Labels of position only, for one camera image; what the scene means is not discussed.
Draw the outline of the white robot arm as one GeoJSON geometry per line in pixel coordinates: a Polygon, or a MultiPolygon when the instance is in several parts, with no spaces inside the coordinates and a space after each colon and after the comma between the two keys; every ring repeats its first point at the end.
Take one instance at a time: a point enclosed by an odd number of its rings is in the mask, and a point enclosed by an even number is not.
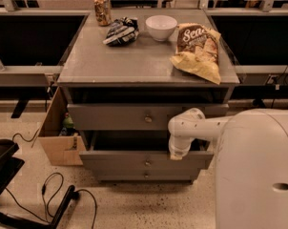
{"type": "Polygon", "coordinates": [[[288,110],[207,118],[193,108],[168,123],[171,158],[216,142],[216,229],[288,229],[288,110]]]}

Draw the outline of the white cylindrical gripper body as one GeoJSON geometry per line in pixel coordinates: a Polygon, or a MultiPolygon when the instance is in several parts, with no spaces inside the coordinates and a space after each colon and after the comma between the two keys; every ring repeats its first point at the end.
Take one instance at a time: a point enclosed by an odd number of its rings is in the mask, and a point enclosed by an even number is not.
{"type": "Polygon", "coordinates": [[[193,140],[189,137],[177,137],[171,135],[169,139],[170,154],[185,157],[190,151],[192,142],[193,140]]]}

